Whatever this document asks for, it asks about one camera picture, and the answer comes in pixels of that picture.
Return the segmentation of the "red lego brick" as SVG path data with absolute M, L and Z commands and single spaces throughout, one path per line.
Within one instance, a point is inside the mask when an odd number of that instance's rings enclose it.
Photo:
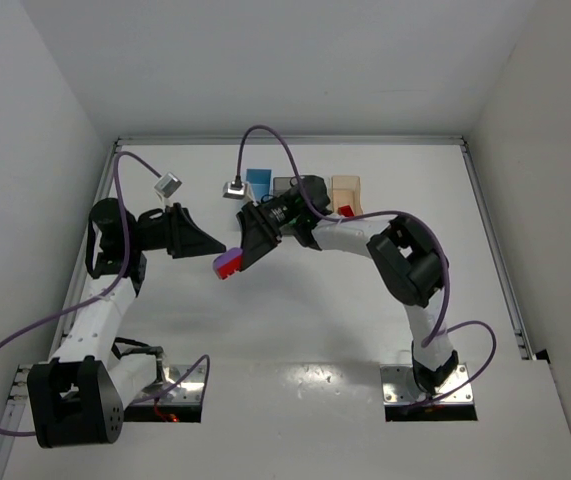
M 217 277 L 225 280 L 231 275 L 241 270 L 242 257 L 219 257 L 213 262 L 213 269 Z
M 354 217 L 355 213 L 350 205 L 341 206 L 338 208 L 338 213 L 343 217 Z

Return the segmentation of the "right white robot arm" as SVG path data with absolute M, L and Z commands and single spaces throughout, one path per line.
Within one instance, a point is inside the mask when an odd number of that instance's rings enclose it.
M 405 308 L 415 382 L 426 394 L 435 395 L 454 372 L 458 353 L 445 327 L 448 263 L 434 235 L 407 214 L 375 221 L 333 213 L 330 204 L 324 180 L 313 175 L 278 196 L 245 203 L 236 215 L 240 268 L 248 269 L 274 250 L 285 230 L 304 248 L 372 260 L 389 293 Z

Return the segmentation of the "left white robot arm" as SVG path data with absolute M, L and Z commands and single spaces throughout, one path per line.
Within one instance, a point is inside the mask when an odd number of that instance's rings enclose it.
M 118 199 L 106 198 L 90 210 L 88 297 L 52 358 L 27 377 L 40 447 L 114 443 L 126 408 L 165 380 L 160 347 L 135 346 L 113 355 L 121 323 L 145 280 L 145 254 L 156 250 L 182 259 L 221 254 L 226 247 L 178 203 L 134 216 Z

